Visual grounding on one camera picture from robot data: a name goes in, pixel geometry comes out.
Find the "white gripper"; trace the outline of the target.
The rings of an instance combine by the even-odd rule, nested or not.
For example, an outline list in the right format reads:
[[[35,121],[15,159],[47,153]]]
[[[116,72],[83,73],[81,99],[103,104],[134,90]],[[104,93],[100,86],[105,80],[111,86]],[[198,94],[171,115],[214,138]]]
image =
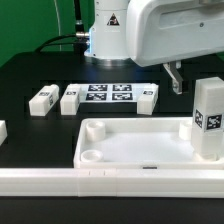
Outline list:
[[[131,0],[126,43],[136,64],[164,63],[180,95],[180,60],[224,51],[224,0]]]

